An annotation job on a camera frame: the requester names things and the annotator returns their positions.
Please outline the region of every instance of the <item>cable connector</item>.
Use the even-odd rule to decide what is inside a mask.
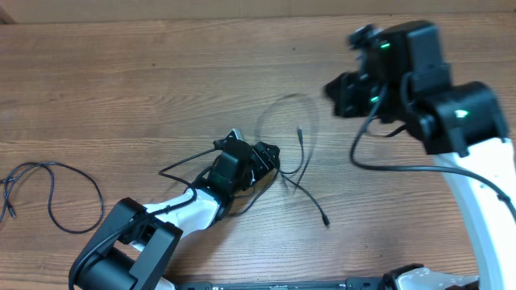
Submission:
[[[326,226],[327,229],[330,228],[330,219],[328,218],[328,216],[326,214],[322,215],[322,222],[324,222],[324,225]]]
[[[299,143],[303,144],[303,130],[299,126],[298,126],[298,138],[299,138]]]
[[[12,218],[16,218],[15,208],[13,208],[12,205],[8,205],[7,209],[9,210],[9,214],[12,216]]]

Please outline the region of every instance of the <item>coiled black cable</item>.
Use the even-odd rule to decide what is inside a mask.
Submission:
[[[97,190],[97,194],[98,194],[98,199],[100,200],[100,215],[98,217],[98,220],[89,228],[85,229],[85,230],[70,230],[70,229],[67,229],[65,227],[63,227],[57,220],[56,218],[54,217],[54,214],[52,213],[52,197],[53,197],[53,194],[54,194],[54,184],[55,184],[55,179],[54,179],[54,173],[52,172],[52,170],[48,167],[48,166],[51,166],[51,165],[54,165],[54,166],[61,166],[63,168],[67,168],[69,170],[72,170],[74,172],[77,172],[79,174],[81,174],[82,176],[86,177],[89,181],[91,181],[91,183],[94,185],[95,189]],[[15,174],[21,169],[21,168],[24,168],[26,167],[25,169],[23,169],[21,171],[21,173],[19,173],[17,176],[15,176]],[[15,208],[13,207],[13,205],[9,202],[9,196],[13,190],[13,187],[16,185],[16,183],[27,173],[29,172],[30,170],[34,169],[34,168],[39,168],[39,167],[42,167],[44,169],[47,170],[48,174],[50,175],[50,181],[51,181],[51,184],[50,184],[50,194],[48,195],[48,215],[50,216],[50,219],[52,219],[52,222],[54,223],[54,225],[56,225],[59,229],[63,230],[64,232],[66,233],[70,233],[70,234],[84,234],[84,233],[87,233],[91,230],[93,230],[94,228],[96,228],[102,221],[103,217],[104,217],[104,199],[102,198],[102,194],[100,192],[100,188],[98,187],[97,183],[95,182],[95,180],[93,180],[93,178],[91,178],[90,176],[88,176],[86,173],[84,173],[83,171],[79,170],[79,169],[76,169],[76,168],[73,168],[71,166],[68,166],[66,164],[62,164],[62,163],[59,163],[59,162],[54,162],[54,161],[49,161],[49,162],[26,162],[24,164],[20,164],[18,165],[16,168],[14,168],[8,175],[7,175],[7,178],[5,180],[1,180],[1,182],[3,183],[3,196],[4,196],[4,203],[3,203],[3,209],[2,209],[2,214],[0,214],[0,222],[3,221],[3,218],[6,214],[6,211],[8,210],[9,211],[9,214],[12,216],[12,218],[16,218],[16,213],[15,213]]]

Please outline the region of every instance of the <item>robotic arm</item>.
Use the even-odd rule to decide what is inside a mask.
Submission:
[[[335,102],[335,114],[368,117],[364,130],[374,117],[383,123],[404,122],[438,167],[373,166],[360,164],[351,155],[352,162],[378,171],[443,172],[472,242],[480,289],[516,289],[514,149],[494,93],[480,82],[452,85],[437,27],[427,21],[384,31],[368,25],[349,42],[360,50],[362,65],[325,87]],[[476,282],[462,288],[468,284],[463,277],[419,267],[405,270],[409,271],[391,277],[392,289],[479,287]]]
[[[72,265],[69,288],[173,290],[161,276],[179,240],[227,216],[235,193],[280,164],[278,147],[262,142],[250,146],[238,130],[214,141],[214,148],[222,153],[183,195],[155,205],[140,205],[131,198],[117,203]],[[117,240],[141,251],[139,258],[134,261],[114,247]]]
[[[450,66],[443,61],[437,28],[432,23],[416,21],[384,31],[369,25],[351,35],[349,41],[352,49],[361,51],[360,70],[343,73],[324,90],[335,102],[336,115],[367,117],[353,144],[352,162],[369,170],[442,172],[464,218],[479,276],[448,275],[413,264],[382,278],[292,287],[516,289],[514,149],[494,93],[479,82],[452,85]],[[437,166],[377,166],[354,160],[356,144],[373,118],[383,123],[404,122],[409,134],[434,156]],[[73,264],[69,288],[76,284],[84,290],[175,289],[161,276],[180,238],[224,218],[235,193],[249,188],[280,164],[278,147],[265,143],[250,146],[236,130],[215,141],[214,147],[222,153],[182,196],[145,206],[130,198],[121,200]],[[116,249],[117,240],[140,250],[139,258],[134,261]],[[201,284],[200,289],[206,287],[289,290],[290,286]]]

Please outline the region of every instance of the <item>wood grain surface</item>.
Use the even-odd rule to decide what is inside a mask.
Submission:
[[[169,264],[172,281],[265,282],[378,276],[408,263],[476,273],[456,203],[434,173],[366,172],[347,159],[363,119],[332,116],[321,88],[355,54],[345,37],[367,23],[388,27],[417,15],[1,26],[0,173],[55,160],[89,173],[106,211],[183,187],[156,173],[209,149],[237,127],[250,143],[281,148],[295,168],[296,126],[315,153],[302,184],[327,211],[277,182],[242,217],[185,238]],[[456,84],[479,80],[499,94],[516,126],[516,14],[429,14],[441,26]],[[285,95],[305,93],[308,97]],[[310,124],[318,116],[318,130]],[[374,125],[372,130],[391,131]],[[429,164],[417,141],[366,138],[360,159]],[[175,173],[192,180],[214,155]],[[48,175],[35,172],[11,198],[18,218],[0,225],[1,289],[65,289],[88,234],[66,234],[47,213]],[[54,213],[84,229],[99,214],[91,184],[56,168]],[[126,252],[134,255],[132,249]]]

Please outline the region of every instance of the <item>white arm segment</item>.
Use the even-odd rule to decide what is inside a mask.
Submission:
[[[207,229],[211,225],[211,222],[213,222],[215,219],[215,215],[217,214],[219,208],[218,202],[215,201],[211,195],[205,193],[201,189],[196,189],[196,192],[197,199],[191,204],[186,205],[180,209],[173,210],[170,213],[163,213],[156,216],[161,221],[170,222],[178,228],[182,229],[183,235],[181,238],[184,238],[196,230]],[[163,209],[167,205],[178,205],[182,202],[185,202],[189,200],[193,194],[194,193],[192,189],[188,189],[181,196],[173,198],[169,201],[144,206],[147,208],[147,212],[151,213],[158,209]],[[142,251],[144,249],[144,245],[137,242],[133,242],[131,245],[138,251]],[[160,282],[156,286],[156,290],[174,289],[175,286],[163,277],[161,277]]]
[[[506,139],[503,143],[500,139],[489,139],[471,146],[469,153],[464,158],[456,153],[436,155],[434,161],[439,166],[463,168],[483,176],[504,191],[514,204],[516,172],[514,149],[510,140]],[[478,265],[480,289],[516,289],[516,221],[506,203],[498,200],[497,194],[478,180],[451,173],[443,175],[468,230]],[[409,271],[398,277],[398,288],[440,290],[453,285],[438,282],[437,277],[432,278],[433,273],[423,269]],[[434,283],[429,284],[428,279],[423,281],[424,276],[434,280]],[[464,285],[470,282],[469,278],[450,276],[445,280]]]

